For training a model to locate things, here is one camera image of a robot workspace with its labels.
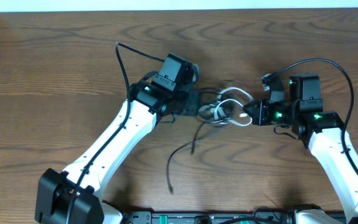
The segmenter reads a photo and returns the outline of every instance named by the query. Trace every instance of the black wire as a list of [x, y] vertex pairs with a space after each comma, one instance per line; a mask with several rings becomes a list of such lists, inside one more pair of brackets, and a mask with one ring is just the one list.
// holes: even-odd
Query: black wire
[[280, 224], [280, 222], [269, 220], [267, 218], [257, 218], [257, 217], [242, 217], [242, 218], [233, 218], [232, 220], [224, 221], [219, 224], [232, 224], [242, 221], [254, 221], [254, 222], [262, 222], [262, 223], [272, 223], [272, 224]]
[[200, 94], [214, 94], [216, 96], [219, 95], [219, 92], [218, 91], [213, 91], [213, 90], [198, 90]]
[[[209, 103], [205, 103], [205, 104], [202, 104], [200, 106], [203, 107], [203, 106], [208, 106], [206, 109], [204, 110], [209, 110], [213, 107], [216, 107], [218, 105], [220, 101], [219, 100], [214, 100], [214, 101], [210, 101]], [[202, 114], [200, 114], [200, 111], [199, 113], [197, 114], [197, 116], [195, 117], [198, 121], [201, 121], [202, 123], [209, 123], [209, 124], [216, 124], [216, 123], [221, 123], [223, 121], [226, 121], [227, 119], [229, 119], [229, 117], [223, 117], [223, 118], [220, 118], [220, 119], [211, 119], [211, 117], [209, 116], [203, 116]]]
[[299, 62], [295, 62], [292, 65], [288, 66], [287, 68], [284, 68], [283, 70], [274, 73], [273, 75], [271, 75], [270, 77], [268, 77], [268, 82], [269, 80], [273, 80], [274, 78], [277, 78], [279, 75], [281, 75], [282, 73], [286, 72], [287, 70], [289, 70], [290, 68], [302, 64], [302, 63], [306, 63], [306, 62], [326, 62], [326, 63], [330, 63], [331, 65], [334, 65], [339, 71], [342, 72], [342, 74], [345, 76], [348, 84], [349, 84], [349, 89], [350, 89], [350, 93], [351, 93], [351, 102], [349, 105], [349, 110], [347, 112], [346, 115], [346, 119], [345, 122], [343, 124], [343, 128], [341, 131], [341, 142], [342, 142], [342, 147], [343, 147], [343, 153], [346, 155], [347, 160], [349, 161], [349, 163], [351, 164], [352, 168], [354, 169], [354, 172], [357, 174], [358, 176], [358, 168], [357, 166], [354, 164], [354, 161], [351, 157], [351, 155], [349, 154], [349, 149], [346, 146], [346, 142], [345, 142], [345, 133], [346, 133], [346, 128], [347, 128], [347, 124], [349, 123], [349, 120], [351, 118], [351, 114], [352, 114], [352, 110], [353, 110], [353, 104], [354, 104], [354, 91], [353, 91], [353, 85], [352, 85], [352, 81], [350, 79], [350, 77], [348, 76], [348, 74], [345, 72], [345, 70], [339, 66], [337, 63], [328, 60], [328, 59], [323, 59], [323, 58], [311, 58], [311, 59], [306, 59], [306, 60], [301, 60]]
[[158, 57], [154, 57], [154, 56], [145, 54], [145, 53], [140, 52], [140, 51], [138, 51], [138, 50], [136, 50], [136, 49], [133, 49], [132, 47], [128, 47], [128, 46], [126, 46], [126, 45], [124, 45], [124, 44], [116, 43], [116, 45], [117, 45], [117, 44], [120, 45], [121, 47], [124, 47], [124, 48], [126, 48], [126, 49], [128, 49], [128, 50], [131, 50], [131, 51], [133, 51], [133, 52], [135, 52], [135, 53], [138, 53], [138, 54], [140, 54], [141, 56], [148, 57], [148, 58], [153, 59], [153, 60], [158, 60], [158, 61], [160, 61], [160, 62], [164, 62], [164, 61], [165, 61], [164, 59], [161, 59], [161, 58], [158, 58]]
[[295, 140], [299, 140], [299, 139], [297, 139], [296, 137], [294, 137], [294, 136], [293, 136], [292, 134], [290, 134], [290, 133], [278, 133], [278, 132], [277, 132], [277, 128], [289, 129], [289, 128], [290, 128], [289, 125], [285, 125], [285, 124], [277, 125], [276, 127], [273, 128], [274, 134], [283, 134], [283, 135], [286, 135], [286, 136], [288, 136], [288, 137], [291, 137], [291, 138], [293, 138], [293, 139], [295, 139]]
[[193, 153], [194, 153], [194, 150], [195, 150], [195, 148], [196, 148], [196, 142], [195, 142], [195, 140], [197, 139], [198, 133], [199, 133], [199, 131], [201, 130], [201, 128], [204, 126], [204, 124], [206, 124], [206, 123], [205, 123], [205, 122], [202, 122], [202, 123], [198, 126], [198, 129], [197, 129], [196, 133], [194, 134], [193, 143], [191, 144], [190, 154], [193, 154]]
[[129, 118], [129, 114], [131, 112], [131, 95], [130, 95], [130, 92], [129, 92], [129, 81], [128, 81], [128, 76], [127, 76], [127, 73], [125, 71], [125, 68], [124, 68], [124, 64], [122, 63], [122, 60], [121, 60], [121, 56], [119, 55], [119, 51], [118, 51], [118, 46], [121, 46], [121, 47], [124, 47], [128, 50], [131, 50], [133, 52], [136, 52], [140, 55], [143, 55], [145, 57], [148, 57], [148, 58], [151, 58], [151, 59], [154, 59], [154, 60], [158, 60], [158, 61], [161, 61], [161, 62], [164, 62], [163, 59], [160, 59], [160, 58], [157, 58], [157, 57], [153, 57], [153, 56], [150, 56], [150, 55], [147, 55], [145, 53], [142, 53], [142, 52], [139, 52], [138, 50], [135, 50], [131, 47], [128, 47], [124, 44], [121, 44], [121, 43], [116, 43], [116, 55], [117, 55], [117, 59], [118, 59], [118, 62], [119, 62], [119, 66], [121, 67], [121, 70], [122, 70], [122, 76], [124, 77], [124, 81], [125, 81], [125, 87], [126, 87], [126, 91], [127, 91], [127, 112], [126, 112], [126, 115], [125, 115], [125, 118], [124, 120], [122, 120], [122, 123], [119, 125], [119, 127], [117, 128], [117, 130], [111, 135], [111, 137], [100, 147], [100, 149], [92, 156], [92, 158], [89, 160], [89, 162], [87, 163], [87, 165], [84, 166], [83, 168], [83, 171], [80, 175], [80, 177], [78, 178], [77, 180], [77, 183], [75, 184], [74, 186], [74, 190], [73, 190], [73, 193], [72, 193], [72, 196], [71, 196], [71, 199], [70, 199], [70, 203], [68, 204], [68, 210], [67, 210], [67, 217], [66, 217], [66, 224], [70, 224], [70, 220], [71, 220], [71, 213], [73, 211], [73, 207], [74, 207], [74, 202], [75, 202], [75, 199], [76, 199], [76, 195], [77, 195], [77, 192], [79, 191], [80, 189], [80, 185], [81, 185], [81, 182], [82, 180], [84, 179], [84, 176], [86, 173], [88, 173], [90, 167], [92, 166], [93, 162], [96, 160], [96, 158], [102, 153], [102, 151], [104, 150], [104, 148], [106, 148], [106, 146], [114, 139], [114, 137], [116, 137], [116, 135], [118, 134], [118, 132], [125, 126], [125, 124], [127, 123], [127, 120]]
[[298, 106], [298, 103], [300, 101], [301, 101], [301, 99], [297, 99], [292, 103], [292, 105], [291, 105], [292, 118], [291, 119], [295, 119], [295, 117], [297, 116], [297, 114], [295, 114], [295, 111], [296, 111], [296, 107]]
[[201, 122], [201, 123], [207, 123], [207, 124], [219, 124], [222, 122], [225, 122], [228, 120], [228, 118], [222, 118], [222, 119], [214, 119], [214, 120], [207, 120], [207, 119], [199, 119], [196, 117], [196, 120]]
[[195, 140], [192, 140], [191, 142], [188, 142], [182, 146], [180, 146], [179, 148], [177, 148], [176, 150], [174, 150], [171, 155], [169, 156], [169, 159], [168, 159], [168, 162], [167, 162], [167, 183], [168, 183], [168, 188], [169, 188], [169, 192], [171, 194], [173, 194], [173, 187], [172, 187], [172, 184], [171, 184], [171, 181], [169, 179], [169, 163], [171, 162], [171, 159], [173, 157], [173, 155], [175, 155], [175, 153], [177, 153], [180, 149], [183, 149], [184, 147], [186, 146], [189, 146], [190, 144], [193, 144], [194, 142], [198, 142], [198, 141], [201, 141], [202, 139], [195, 139]]
[[198, 90], [199, 90], [199, 91], [204, 91], [204, 90], [213, 90], [213, 91], [217, 91], [217, 92], [222, 91], [222, 89], [220, 89], [220, 88], [216, 88], [216, 87], [203, 87], [203, 88], [199, 88]]
[[146, 75], [144, 75], [144, 77], [142, 78], [142, 80], [148, 80], [149, 78], [153, 77], [155, 74], [158, 74], [158, 71], [151, 71], [146, 73]]
[[253, 217], [256, 217], [256, 213], [259, 212], [259, 210], [262, 209], [262, 208], [266, 208], [266, 209], [270, 210], [270, 212], [273, 214], [274, 218], [276, 218], [277, 220], [280, 220], [280, 219], [278, 218], [278, 216], [276, 216], [276, 214], [273, 212], [273, 210], [272, 210], [271, 208], [269, 208], [268, 206], [261, 206], [261, 207], [255, 209], [255, 211], [252, 212], [252, 216], [253, 216]]

